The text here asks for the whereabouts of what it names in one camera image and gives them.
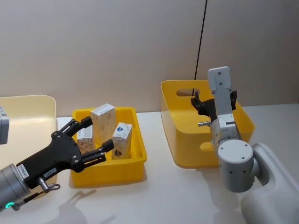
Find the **yellow storage box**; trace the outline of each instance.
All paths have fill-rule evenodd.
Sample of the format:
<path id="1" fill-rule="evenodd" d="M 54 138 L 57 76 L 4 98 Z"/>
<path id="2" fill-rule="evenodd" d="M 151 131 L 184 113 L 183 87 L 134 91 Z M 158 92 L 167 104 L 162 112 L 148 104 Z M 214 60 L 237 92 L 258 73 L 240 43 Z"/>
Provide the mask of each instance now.
<path id="1" fill-rule="evenodd" d="M 81 120 L 89 116 L 90 111 L 93 109 L 74 110 L 72 117 L 75 120 Z M 88 167 L 81 173 L 71 171 L 71 179 L 75 187 L 135 182 L 143 179 L 144 162 L 147 160 L 147 155 L 135 109 L 132 107 L 117 107 L 116 123 L 119 122 L 133 125 L 131 158 L 112 160 L 110 151 L 106 153 L 107 161 Z M 77 141 L 77 135 L 74 135 L 73 139 Z"/>
<path id="2" fill-rule="evenodd" d="M 178 90 L 200 90 L 199 98 L 213 98 L 207 80 L 169 80 L 161 83 L 161 117 L 172 157 L 178 166 L 196 168 L 217 166 L 218 159 L 211 143 L 210 127 L 198 127 L 209 117 L 198 115 L 191 105 L 191 96 L 178 96 Z M 233 115 L 242 139 L 249 141 L 254 125 L 240 104 Z"/>

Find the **small box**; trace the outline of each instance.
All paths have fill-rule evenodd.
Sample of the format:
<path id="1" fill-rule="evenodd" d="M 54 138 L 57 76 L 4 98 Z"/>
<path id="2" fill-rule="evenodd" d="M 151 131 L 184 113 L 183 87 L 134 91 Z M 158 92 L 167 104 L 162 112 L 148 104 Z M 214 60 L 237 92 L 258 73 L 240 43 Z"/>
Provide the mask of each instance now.
<path id="1" fill-rule="evenodd" d="M 104 104 L 91 111 L 93 120 L 93 142 L 102 145 L 112 138 L 116 127 L 115 107 Z"/>
<path id="2" fill-rule="evenodd" d="M 77 133 L 77 143 L 82 154 L 93 151 L 93 127 L 83 128 Z"/>
<path id="3" fill-rule="evenodd" d="M 118 123 L 112 136 L 114 149 L 112 150 L 112 159 L 129 159 L 131 154 L 132 125 Z"/>

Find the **printed label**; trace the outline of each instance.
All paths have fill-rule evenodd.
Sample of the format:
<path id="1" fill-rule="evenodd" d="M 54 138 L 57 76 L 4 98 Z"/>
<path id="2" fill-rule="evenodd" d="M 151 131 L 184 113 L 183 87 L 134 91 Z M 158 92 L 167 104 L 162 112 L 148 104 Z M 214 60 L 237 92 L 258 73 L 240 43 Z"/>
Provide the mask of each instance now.
<path id="1" fill-rule="evenodd" d="M 57 170 L 56 170 L 56 168 L 54 167 L 52 170 L 48 171 L 48 172 L 45 173 L 43 176 L 44 176 L 45 178 L 47 178 L 48 176 L 50 176 L 50 175 L 52 175 L 53 173 L 56 173 L 56 172 L 57 172 Z"/>
<path id="2" fill-rule="evenodd" d="M 18 170 L 19 170 L 21 176 L 23 177 L 23 179 L 29 177 L 29 174 L 23 164 L 18 166 Z"/>

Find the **robotic arm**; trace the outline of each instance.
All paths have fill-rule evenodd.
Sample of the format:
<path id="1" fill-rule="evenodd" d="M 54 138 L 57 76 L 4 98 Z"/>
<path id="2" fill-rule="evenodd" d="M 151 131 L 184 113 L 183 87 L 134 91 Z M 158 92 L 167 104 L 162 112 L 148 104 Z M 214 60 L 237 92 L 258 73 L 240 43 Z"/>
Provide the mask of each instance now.
<path id="1" fill-rule="evenodd" d="M 209 116 L 212 143 L 219 159 L 224 186 L 232 192 L 249 190 L 255 176 L 263 185 L 241 200 L 248 224 L 298 224 L 299 185 L 264 144 L 252 147 L 241 139 L 232 111 L 237 92 L 232 91 L 229 67 L 210 69 L 210 89 L 214 99 L 201 102 L 198 93 L 191 98 L 199 115 Z"/>
<path id="2" fill-rule="evenodd" d="M 1 115 L 6 125 L 0 131 L 1 144 L 7 143 L 8 117 Z M 86 117 L 81 122 L 72 119 L 59 131 L 54 132 L 51 143 L 41 151 L 28 157 L 16 166 L 11 164 L 0 170 L 0 212 L 12 207 L 19 210 L 22 205 L 39 196 L 60 188 L 59 184 L 47 184 L 46 180 L 65 169 L 79 173 L 85 168 L 106 161 L 105 152 L 114 148 L 112 140 L 105 142 L 100 148 L 81 154 L 72 136 L 82 128 L 92 125 L 92 119 Z M 29 189 L 40 185 L 40 193 L 30 194 Z"/>

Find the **white robotic arm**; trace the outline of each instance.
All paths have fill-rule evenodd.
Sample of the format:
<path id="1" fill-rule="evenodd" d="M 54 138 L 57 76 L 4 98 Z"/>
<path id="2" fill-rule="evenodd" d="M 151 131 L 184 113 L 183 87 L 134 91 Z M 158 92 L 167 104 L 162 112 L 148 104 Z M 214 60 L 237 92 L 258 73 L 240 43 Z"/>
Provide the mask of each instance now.
<path id="1" fill-rule="evenodd" d="M 198 94 L 192 104 L 199 114 L 211 118 L 211 122 L 199 126 L 210 126 L 224 186 L 233 192 L 244 192 L 251 188 L 255 176 L 263 185 L 241 201 L 246 222 L 299 224 L 299 185 L 270 148 L 264 144 L 251 147 L 241 139 L 232 114 L 236 92 L 231 88 L 229 67 L 209 70 L 208 79 L 214 107 L 211 100 L 201 102 Z"/>

